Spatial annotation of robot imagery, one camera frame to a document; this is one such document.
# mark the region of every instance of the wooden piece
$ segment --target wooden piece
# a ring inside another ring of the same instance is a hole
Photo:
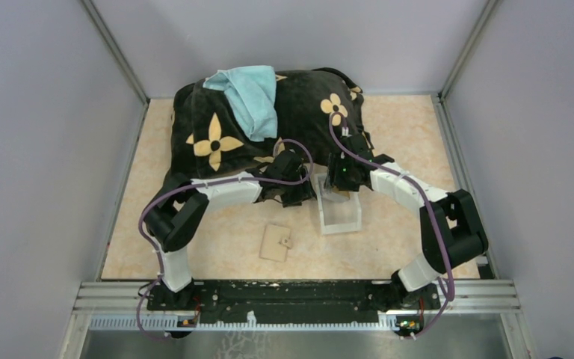
[[[259,257],[265,260],[285,262],[287,260],[287,250],[291,248],[290,234],[291,229],[287,227],[268,224],[265,227]]]

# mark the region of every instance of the blue cloth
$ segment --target blue cloth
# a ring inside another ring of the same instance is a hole
[[[244,134],[250,141],[260,142],[276,138],[278,133],[275,75],[271,66],[236,67],[219,70],[203,87],[223,91]]]

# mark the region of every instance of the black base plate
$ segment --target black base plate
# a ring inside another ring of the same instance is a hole
[[[148,310],[194,310],[201,304],[206,324],[247,322],[254,311],[260,324],[377,322],[378,310],[418,310],[392,304],[390,285],[373,280],[197,280],[181,292],[155,286]],[[433,284],[418,291],[424,309],[439,309]]]

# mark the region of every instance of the robotic arm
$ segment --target robotic arm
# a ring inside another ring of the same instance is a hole
[[[366,185],[373,191],[391,197],[420,220],[422,253],[392,275],[391,285],[397,297],[395,301],[405,302],[412,297],[412,292],[446,273],[443,254],[426,206],[431,206],[434,212],[452,268],[485,253],[488,248],[487,237],[470,193],[463,189],[447,192],[433,187],[405,171],[394,159],[386,155],[373,156],[372,148],[362,134],[346,135],[339,142],[360,158],[393,171],[367,165],[343,152],[332,153],[324,187],[326,193],[331,189],[357,191],[361,185]],[[404,177],[421,187],[428,203],[424,202],[415,186],[403,180]]]
[[[265,171],[250,168],[234,176],[205,181],[182,174],[167,176],[153,202],[177,189],[189,189],[160,200],[144,216],[146,230],[155,237],[161,255],[163,281],[172,292],[184,289],[191,281],[187,245],[194,237],[204,213],[227,206],[258,203],[280,196],[283,207],[299,206],[315,198],[302,158],[292,151],[279,153]]]

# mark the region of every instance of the cable tie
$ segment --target cable tie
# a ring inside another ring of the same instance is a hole
[[[399,181],[401,181],[405,176],[409,175],[410,172],[403,170],[402,172],[399,173],[399,175],[392,181],[392,193],[395,196],[395,202],[397,202],[398,197],[398,193],[397,191],[399,190]]]

